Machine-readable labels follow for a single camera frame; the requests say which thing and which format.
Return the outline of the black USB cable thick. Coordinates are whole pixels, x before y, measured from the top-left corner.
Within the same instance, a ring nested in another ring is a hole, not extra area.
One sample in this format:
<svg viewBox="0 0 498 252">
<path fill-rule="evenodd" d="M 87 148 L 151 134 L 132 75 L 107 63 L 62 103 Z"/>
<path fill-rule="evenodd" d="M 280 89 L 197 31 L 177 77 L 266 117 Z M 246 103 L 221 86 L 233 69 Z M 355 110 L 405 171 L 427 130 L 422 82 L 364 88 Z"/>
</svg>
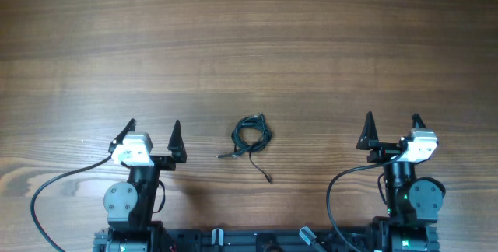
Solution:
<svg viewBox="0 0 498 252">
<path fill-rule="evenodd" d="M 237 122 L 231 133 L 233 151 L 217 157 L 236 158 L 244 153 L 260 152 L 265 149 L 272 137 L 273 132 L 263 113 L 244 117 Z"/>
</svg>

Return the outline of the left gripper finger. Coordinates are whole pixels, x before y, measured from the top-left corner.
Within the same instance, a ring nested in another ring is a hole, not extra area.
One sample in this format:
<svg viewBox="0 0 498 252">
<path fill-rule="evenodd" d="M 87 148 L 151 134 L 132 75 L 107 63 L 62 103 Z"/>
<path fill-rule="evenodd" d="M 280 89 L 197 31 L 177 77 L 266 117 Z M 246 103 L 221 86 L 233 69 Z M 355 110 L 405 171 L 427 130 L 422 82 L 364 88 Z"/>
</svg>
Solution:
<svg viewBox="0 0 498 252">
<path fill-rule="evenodd" d="M 127 133 L 135 131 L 136 129 L 136 119 L 131 118 L 130 121 L 126 124 L 124 129 L 111 141 L 109 144 L 108 152 L 113 153 L 118 145 L 123 143 L 123 140 Z"/>
<path fill-rule="evenodd" d="M 175 122 L 167 148 L 171 152 L 172 158 L 177 163 L 185 163 L 187 161 L 187 153 L 184 147 L 184 141 L 181 134 L 181 123 L 179 120 L 176 120 Z"/>
</svg>

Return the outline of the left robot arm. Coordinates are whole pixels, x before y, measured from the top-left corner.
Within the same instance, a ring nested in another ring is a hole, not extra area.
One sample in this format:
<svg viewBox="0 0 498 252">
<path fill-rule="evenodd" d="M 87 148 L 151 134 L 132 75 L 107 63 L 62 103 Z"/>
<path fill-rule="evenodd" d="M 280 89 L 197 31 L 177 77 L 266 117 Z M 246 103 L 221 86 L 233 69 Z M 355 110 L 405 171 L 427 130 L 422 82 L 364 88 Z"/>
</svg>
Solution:
<svg viewBox="0 0 498 252">
<path fill-rule="evenodd" d="M 153 214 L 161 171 L 174 171 L 178 163 L 187 161 L 181 135 L 181 123 L 176 121 L 167 149 L 169 155 L 153 155 L 149 134 L 138 132 L 136 120 L 131 119 L 109 145 L 110 157 L 117 165 L 129 169 L 125 182 L 113 184 L 106 191 L 103 206 L 107 211 L 108 229 L 95 234 L 93 250 L 99 252 L 176 251 L 175 240 L 161 221 L 153 221 Z"/>
</svg>

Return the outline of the black USB cable thin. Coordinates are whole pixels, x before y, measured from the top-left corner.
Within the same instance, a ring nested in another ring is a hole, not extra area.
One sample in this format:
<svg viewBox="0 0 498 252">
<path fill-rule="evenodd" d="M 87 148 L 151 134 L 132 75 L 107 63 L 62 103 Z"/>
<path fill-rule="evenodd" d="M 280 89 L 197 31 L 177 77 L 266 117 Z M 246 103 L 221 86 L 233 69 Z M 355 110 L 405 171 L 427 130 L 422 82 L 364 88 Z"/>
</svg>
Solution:
<svg viewBox="0 0 498 252">
<path fill-rule="evenodd" d="M 233 157 L 242 156 L 244 153 L 247 153 L 251 165 L 256 170 L 260 171 L 264 175 L 265 179 L 271 184 L 272 183 L 271 176 L 267 172 L 265 172 L 258 164 L 256 164 L 254 162 L 254 160 L 252 159 L 252 153 L 253 152 L 260 152 L 261 150 L 263 150 L 265 148 L 265 146 L 266 146 L 265 143 L 263 143 L 263 144 L 254 143 L 252 145 L 237 145 L 237 144 L 235 144 Z"/>
</svg>

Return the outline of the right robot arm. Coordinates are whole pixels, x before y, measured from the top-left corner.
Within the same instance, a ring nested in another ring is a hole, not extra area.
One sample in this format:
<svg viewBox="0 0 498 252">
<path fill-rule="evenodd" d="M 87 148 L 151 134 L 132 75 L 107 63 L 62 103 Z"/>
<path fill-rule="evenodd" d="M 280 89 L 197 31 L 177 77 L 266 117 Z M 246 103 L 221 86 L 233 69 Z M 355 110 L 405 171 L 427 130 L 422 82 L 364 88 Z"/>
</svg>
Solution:
<svg viewBox="0 0 498 252">
<path fill-rule="evenodd" d="M 440 244 L 438 212 L 446 194 L 444 185 L 431 177 L 417 177 L 416 165 L 430 159 L 439 144 L 418 114 L 412 115 L 412 129 L 397 143 L 381 142 L 374 116 L 366 114 L 356 147 L 368 150 L 367 162 L 382 166 L 388 210 L 366 229 L 365 248 L 383 252 L 437 252 Z"/>
</svg>

